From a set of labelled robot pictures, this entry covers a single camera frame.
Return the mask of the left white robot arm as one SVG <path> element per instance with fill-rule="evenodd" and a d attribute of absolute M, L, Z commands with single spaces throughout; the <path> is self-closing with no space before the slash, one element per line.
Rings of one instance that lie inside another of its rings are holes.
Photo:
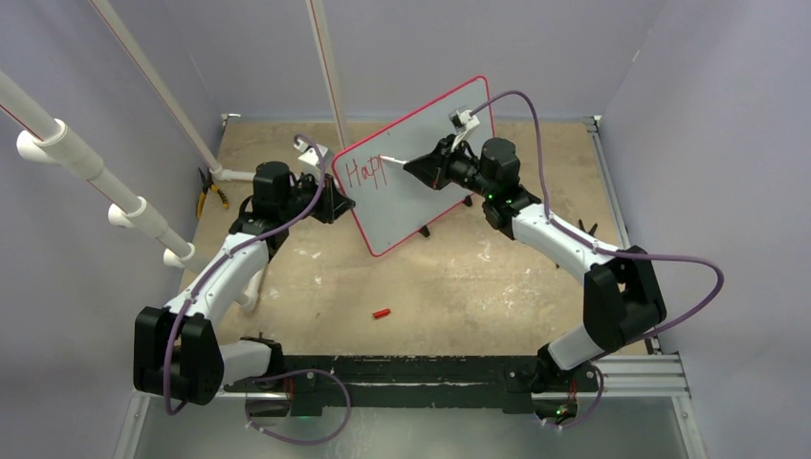
<path fill-rule="evenodd" d="M 169 413 L 205 405 L 225 385 L 250 380 L 260 390 L 282 385 L 280 343 L 266 338 L 219 342 L 216 329 L 249 281 L 264 271 L 295 223 L 312 217 L 332 224 L 354 202 L 325 169 L 295 175 L 282 162 L 261 164 L 252 195 L 238 209 L 217 256 L 162 307 L 135 319 L 133 385 L 164 398 Z"/>

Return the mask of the red framed whiteboard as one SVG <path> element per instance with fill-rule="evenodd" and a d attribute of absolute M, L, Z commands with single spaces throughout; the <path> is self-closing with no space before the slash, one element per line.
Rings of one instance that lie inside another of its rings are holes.
<path fill-rule="evenodd" d="M 490 98 L 489 81 L 475 76 L 338 153 L 332 173 L 355 201 L 352 215 L 371 255 L 382 256 L 463 203 L 471 193 L 457 185 L 433 190 L 385 155 L 413 160 L 454 132 L 449 114 Z"/>

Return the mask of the red whiteboard marker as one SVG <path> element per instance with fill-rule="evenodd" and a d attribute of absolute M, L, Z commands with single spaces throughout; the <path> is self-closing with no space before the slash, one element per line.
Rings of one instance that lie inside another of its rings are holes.
<path fill-rule="evenodd" d="M 408 164 L 408 160 L 400 160 L 400 159 L 396 159 L 396 158 L 393 158 L 393 157 L 390 157 L 390 156 L 379 155 L 378 158 L 382 162 L 386 162 L 386 163 L 390 163 L 390 164 L 396 164 L 396 165 L 399 165 L 399 166 L 403 166 L 403 165 Z"/>

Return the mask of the red marker cap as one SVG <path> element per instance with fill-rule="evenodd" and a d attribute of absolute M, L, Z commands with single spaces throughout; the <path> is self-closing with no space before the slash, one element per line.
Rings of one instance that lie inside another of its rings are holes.
<path fill-rule="evenodd" d="M 387 317 L 387 316 L 389 316 L 390 314 L 391 314 L 391 310 L 390 310 L 390 309 L 388 309 L 388 308 L 386 308 L 386 309 L 381 309 L 381 310 L 379 310 L 379 311 L 374 312 L 374 313 L 372 314 L 372 317 L 373 317 L 374 319 L 380 319 L 380 318 L 383 318 L 383 317 Z"/>

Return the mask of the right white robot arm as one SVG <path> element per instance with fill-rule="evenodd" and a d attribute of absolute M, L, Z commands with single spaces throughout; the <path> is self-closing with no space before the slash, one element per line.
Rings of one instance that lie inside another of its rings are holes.
<path fill-rule="evenodd" d="M 620 250 L 558 218 L 520 182 L 515 145 L 505 139 L 484 142 L 473 155 L 453 136 L 403 169 L 423 185 L 441 190 L 456 185 L 482 197 L 489 225 L 508 238 L 539 251 L 583 287 L 581 324 L 542 346 L 533 391 L 559 389 L 575 370 L 613 353 L 662 323 L 667 309 L 652 263 L 638 247 Z"/>

